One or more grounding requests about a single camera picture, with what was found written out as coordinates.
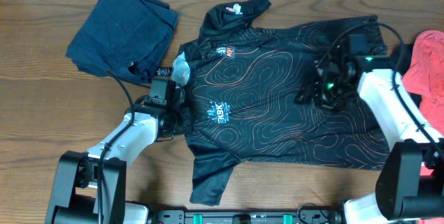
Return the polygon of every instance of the wood grain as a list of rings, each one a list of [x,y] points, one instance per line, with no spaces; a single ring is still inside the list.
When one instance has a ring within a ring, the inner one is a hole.
[[[59,157],[83,151],[121,121],[128,106],[109,78],[77,71],[68,43],[97,0],[1,0],[0,223],[42,223]],[[162,0],[180,13],[162,61],[171,66],[180,44],[194,40],[205,13],[244,0]],[[444,31],[444,0],[270,0],[255,26],[287,28],[314,20],[379,15],[412,42],[421,31]],[[396,40],[384,32],[386,43]],[[128,86],[133,97],[144,88]],[[193,155],[184,138],[154,144],[127,177],[127,199],[150,205],[207,208],[189,203]],[[374,190],[377,171],[297,164],[237,166],[214,209],[291,209],[335,204]]]

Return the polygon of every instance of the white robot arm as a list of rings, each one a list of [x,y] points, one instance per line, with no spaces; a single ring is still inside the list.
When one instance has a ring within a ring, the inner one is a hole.
[[[359,96],[367,103],[375,115],[377,122],[386,137],[390,151],[395,143],[412,139],[416,143],[428,144],[429,140],[418,131],[405,108],[396,96],[392,86],[392,69],[375,69],[364,72],[358,86]],[[420,113],[415,103],[402,85],[400,74],[396,74],[398,91],[411,112],[421,123],[436,143],[443,136],[430,126],[424,116]],[[396,221],[388,221],[379,210],[376,193],[363,198],[349,200],[344,204],[344,216],[347,223],[352,224],[385,224]]]
[[[121,86],[131,108],[103,141],[84,153],[67,151],[60,158],[45,223],[147,224],[152,220],[147,206],[125,201],[126,170],[158,137],[184,134],[191,126],[189,109],[182,104],[183,88],[172,80],[154,78],[149,95],[135,103]],[[97,197],[78,195],[77,187],[97,188]]]

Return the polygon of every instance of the topographic pattern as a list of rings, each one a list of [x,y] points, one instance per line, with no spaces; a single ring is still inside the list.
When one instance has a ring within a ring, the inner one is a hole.
[[[235,165],[249,160],[381,169],[389,150],[366,104],[354,98],[332,113],[296,105],[313,77],[312,64],[345,29],[376,20],[360,17],[290,29],[248,27],[229,38],[185,44],[191,79],[185,86],[196,156],[193,203],[217,205]],[[378,27],[363,28],[373,53],[386,47]]]

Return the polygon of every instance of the black cable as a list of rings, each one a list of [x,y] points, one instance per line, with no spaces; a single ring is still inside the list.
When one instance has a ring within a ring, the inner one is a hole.
[[[302,204],[302,205],[298,208],[298,211],[296,212],[296,217],[298,217],[301,221],[302,221],[302,219],[301,219],[301,217],[300,217],[300,210],[301,210],[303,207],[307,206],[307,205],[313,205],[313,206],[315,206],[315,207],[318,209],[318,211],[322,214],[322,216],[323,216],[327,221],[329,221],[328,217],[327,217],[327,216],[321,211],[321,208],[320,208],[318,205],[314,204],[314,203],[304,203],[304,204]]]
[[[143,84],[139,84],[139,83],[134,83],[134,82],[131,82],[131,81],[129,81],[129,80],[123,79],[123,78],[121,78],[121,77],[118,77],[118,76],[116,76],[115,74],[114,74],[113,77],[116,77],[116,78],[118,78],[118,79],[120,79],[120,80],[122,80],[122,81],[124,81],[124,82],[126,82],[126,83],[130,83],[131,85],[136,85],[136,86],[140,86],[140,87],[145,87],[145,88],[151,89],[151,86],[149,86],[149,85],[143,85]]]
[[[111,140],[108,143],[106,143],[103,146],[102,153],[100,154],[99,165],[97,168],[97,214],[99,215],[99,217],[98,217],[99,224],[103,223],[103,217],[102,217],[102,215],[103,215],[103,203],[102,203],[103,160],[105,158],[106,153],[109,151],[111,145],[117,140],[117,138],[119,138],[120,135],[122,135],[134,123],[134,116],[135,116],[134,103],[133,103],[133,100],[131,99],[131,95],[128,92],[128,90],[126,89],[125,85],[123,85],[123,83],[120,81],[120,79],[117,78],[117,76],[114,73],[112,73],[109,69],[106,69],[106,72],[108,74],[110,74],[119,83],[119,85],[122,87],[123,91],[125,92],[126,97],[130,101],[131,119],[128,122],[128,124],[126,124],[125,127],[123,127],[115,136],[113,136],[111,138]]]
[[[140,96],[138,99],[136,99],[136,101],[134,102],[134,104],[140,104],[141,102],[143,102],[143,101],[145,100],[145,98],[146,98],[147,96],[148,96],[148,95]]]
[[[396,96],[398,97],[399,101],[401,102],[401,105],[404,107],[404,109],[406,110],[407,114],[409,114],[410,118],[413,120],[413,122],[416,124],[416,126],[418,127],[418,129],[421,131],[422,134],[424,134],[424,136],[429,140],[430,144],[434,147],[435,151],[439,154],[439,157],[441,159],[442,162],[444,162],[444,153],[443,151],[439,148],[438,144],[435,142],[435,140],[429,135],[429,133],[427,131],[425,131],[424,127],[422,126],[422,124],[417,120],[417,118],[415,117],[415,115],[413,114],[413,112],[409,109],[409,107],[407,107],[407,104],[404,102],[404,99],[401,97],[401,93],[398,90],[398,86],[396,84],[396,73],[398,72],[398,69],[400,68],[400,65],[402,64],[402,62],[404,61],[404,41],[402,40],[401,35],[395,30],[393,29],[391,26],[388,26],[386,24],[383,23],[378,23],[378,22],[371,22],[371,23],[365,23],[365,24],[361,24],[358,26],[354,26],[344,32],[342,32],[332,43],[332,45],[328,48],[327,52],[323,55],[323,57],[319,60],[318,64],[316,65],[316,68],[321,67],[322,63],[325,61],[325,59],[327,58],[328,54],[330,53],[330,51],[336,46],[336,44],[338,43],[338,41],[344,37],[345,35],[347,35],[348,33],[357,30],[359,28],[363,28],[365,26],[372,26],[372,25],[376,25],[376,26],[382,26],[384,28],[387,28],[388,30],[390,30],[399,40],[400,42],[400,58],[398,60],[398,62],[395,65],[395,69],[393,70],[392,73],[392,86],[393,86],[393,90],[395,91]]]

